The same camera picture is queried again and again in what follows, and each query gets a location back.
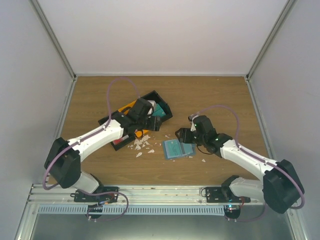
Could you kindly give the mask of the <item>teal card holder wallet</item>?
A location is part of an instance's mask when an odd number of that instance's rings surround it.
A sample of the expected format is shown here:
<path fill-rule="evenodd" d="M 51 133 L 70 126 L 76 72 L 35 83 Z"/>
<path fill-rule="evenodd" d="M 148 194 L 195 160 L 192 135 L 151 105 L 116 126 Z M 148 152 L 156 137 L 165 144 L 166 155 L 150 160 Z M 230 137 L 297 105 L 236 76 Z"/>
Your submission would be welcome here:
<path fill-rule="evenodd" d="M 165 159 L 176 159 L 182 157 L 194 156 L 196 154 L 196 145 L 192 143 L 182 143 L 177 139 L 170 139 L 162 142 Z"/>

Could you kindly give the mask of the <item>teal VIP chip card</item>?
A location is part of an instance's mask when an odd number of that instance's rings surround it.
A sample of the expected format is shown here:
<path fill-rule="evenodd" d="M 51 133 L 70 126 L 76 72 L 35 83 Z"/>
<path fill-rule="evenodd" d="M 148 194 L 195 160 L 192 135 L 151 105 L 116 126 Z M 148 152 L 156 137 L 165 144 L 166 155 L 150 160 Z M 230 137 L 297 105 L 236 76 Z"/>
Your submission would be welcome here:
<path fill-rule="evenodd" d="M 181 144 L 178 140 L 166 140 L 162 143 L 164 156 L 166 159 L 175 159 L 183 156 Z"/>

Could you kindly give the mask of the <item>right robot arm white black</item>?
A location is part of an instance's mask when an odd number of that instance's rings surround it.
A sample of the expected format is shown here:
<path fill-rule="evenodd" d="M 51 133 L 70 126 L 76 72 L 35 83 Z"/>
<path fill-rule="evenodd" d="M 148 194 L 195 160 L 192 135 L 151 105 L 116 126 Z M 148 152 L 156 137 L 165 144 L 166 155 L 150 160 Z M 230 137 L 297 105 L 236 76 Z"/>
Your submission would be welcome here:
<path fill-rule="evenodd" d="M 209 155 L 231 161 L 256 177 L 255 180 L 233 175 L 221 184 L 221 196 L 228 203 L 237 198 L 256 199 L 283 214 L 305 204 L 304 187 L 291 162 L 263 157 L 239 144 L 234 138 L 218 133 L 205 115 L 189 116 L 190 127 L 175 132 L 178 141 L 204 147 Z"/>

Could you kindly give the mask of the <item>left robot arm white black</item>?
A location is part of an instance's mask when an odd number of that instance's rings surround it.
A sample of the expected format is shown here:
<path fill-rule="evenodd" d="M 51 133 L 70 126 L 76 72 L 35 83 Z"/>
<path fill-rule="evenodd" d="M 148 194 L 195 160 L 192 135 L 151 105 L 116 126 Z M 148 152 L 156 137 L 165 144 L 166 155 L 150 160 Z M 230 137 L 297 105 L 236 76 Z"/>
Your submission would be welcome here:
<path fill-rule="evenodd" d="M 75 138 L 57 138 L 49 151 L 44 164 L 45 176 L 55 179 L 63 189 L 70 187 L 84 192 L 92 202 L 103 197 L 99 181 L 82 170 L 81 163 L 103 146 L 138 131 L 159 131 L 162 124 L 159 116 L 154 116 L 154 100 L 138 98 L 127 113 L 115 111 L 108 116 L 107 122 Z"/>

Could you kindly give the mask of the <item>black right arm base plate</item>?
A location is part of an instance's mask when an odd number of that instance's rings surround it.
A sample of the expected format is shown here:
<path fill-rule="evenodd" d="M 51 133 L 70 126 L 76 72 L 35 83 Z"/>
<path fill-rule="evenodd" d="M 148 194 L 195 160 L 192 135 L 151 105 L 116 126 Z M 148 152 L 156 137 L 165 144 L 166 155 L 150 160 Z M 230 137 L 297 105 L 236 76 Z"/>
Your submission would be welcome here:
<path fill-rule="evenodd" d="M 235 196 L 227 187 L 214 186 L 204 187 L 200 190 L 200 195 L 206 199 L 207 203 L 250 203 L 249 197 Z"/>

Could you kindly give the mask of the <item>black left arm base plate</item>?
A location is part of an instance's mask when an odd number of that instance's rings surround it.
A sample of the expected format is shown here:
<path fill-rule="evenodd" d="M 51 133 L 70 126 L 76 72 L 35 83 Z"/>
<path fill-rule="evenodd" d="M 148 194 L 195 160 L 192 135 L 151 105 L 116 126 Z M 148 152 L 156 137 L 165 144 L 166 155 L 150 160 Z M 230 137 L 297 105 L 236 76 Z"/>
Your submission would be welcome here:
<path fill-rule="evenodd" d="M 104 186 L 101 189 L 98 189 L 94 194 L 104 193 L 102 195 L 88 195 L 82 191 L 76 190 L 74 193 L 70 194 L 70 197 L 73 198 L 76 203 L 116 203 L 118 201 L 118 195 L 115 192 L 119 191 L 117 186 Z"/>

